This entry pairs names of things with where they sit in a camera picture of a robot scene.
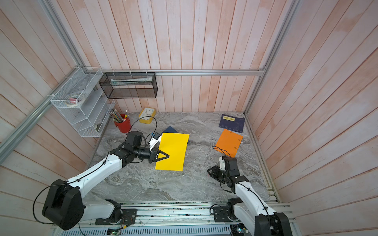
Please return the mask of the yellow paper document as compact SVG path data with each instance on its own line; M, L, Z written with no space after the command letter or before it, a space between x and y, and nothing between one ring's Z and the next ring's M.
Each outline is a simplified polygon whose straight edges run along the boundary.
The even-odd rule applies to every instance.
M168 159L158 161L156 170L183 171L189 134L163 133L159 150L169 155Z

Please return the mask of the blue paper document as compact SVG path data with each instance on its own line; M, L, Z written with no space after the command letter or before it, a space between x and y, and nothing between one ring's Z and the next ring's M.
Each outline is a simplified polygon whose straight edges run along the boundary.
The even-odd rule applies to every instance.
M179 133L179 132L178 132L176 129L174 129L173 127L169 126L169 127L166 128L162 133L164 134L164 133ZM174 144L173 139L170 139L170 140L169 140L169 143L170 143L170 144Z

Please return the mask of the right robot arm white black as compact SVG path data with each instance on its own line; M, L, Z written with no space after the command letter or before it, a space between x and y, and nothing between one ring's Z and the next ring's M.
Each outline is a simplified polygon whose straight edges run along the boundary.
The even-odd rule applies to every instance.
M241 221L253 236L291 236L290 221L283 212L276 212L253 189L245 176L240 175L237 159L223 156L219 166L207 170L209 176L230 188L237 197L228 200L226 207L214 206L211 212L216 222Z

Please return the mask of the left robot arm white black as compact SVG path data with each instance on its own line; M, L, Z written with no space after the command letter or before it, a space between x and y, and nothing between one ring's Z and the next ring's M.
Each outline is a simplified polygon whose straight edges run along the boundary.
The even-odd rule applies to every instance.
M146 159L149 163L169 158L169 154L158 148L143 147L143 140L143 133L131 131L125 141L98 164L66 181L54 181L47 187L48 194L41 214L62 230L69 230L86 220L102 219L113 225L123 221L121 204L114 200L85 203L83 199L100 182L133 163L136 158Z

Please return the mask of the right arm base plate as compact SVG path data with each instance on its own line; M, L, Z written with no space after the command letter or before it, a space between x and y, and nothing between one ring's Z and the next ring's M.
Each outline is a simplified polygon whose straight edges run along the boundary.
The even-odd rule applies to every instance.
M210 213L214 217L214 221L217 223L222 223L222 222L233 222L235 221L229 216L228 208L215 205L210 208Z

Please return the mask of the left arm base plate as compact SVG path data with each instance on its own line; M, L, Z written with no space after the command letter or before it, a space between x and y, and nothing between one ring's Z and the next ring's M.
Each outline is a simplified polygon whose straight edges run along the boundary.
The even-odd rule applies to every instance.
M135 219L137 216L137 209L127 208L127 209L116 209L115 212L111 214L109 218L102 219L98 218L95 221L95 225L132 225L135 224Z

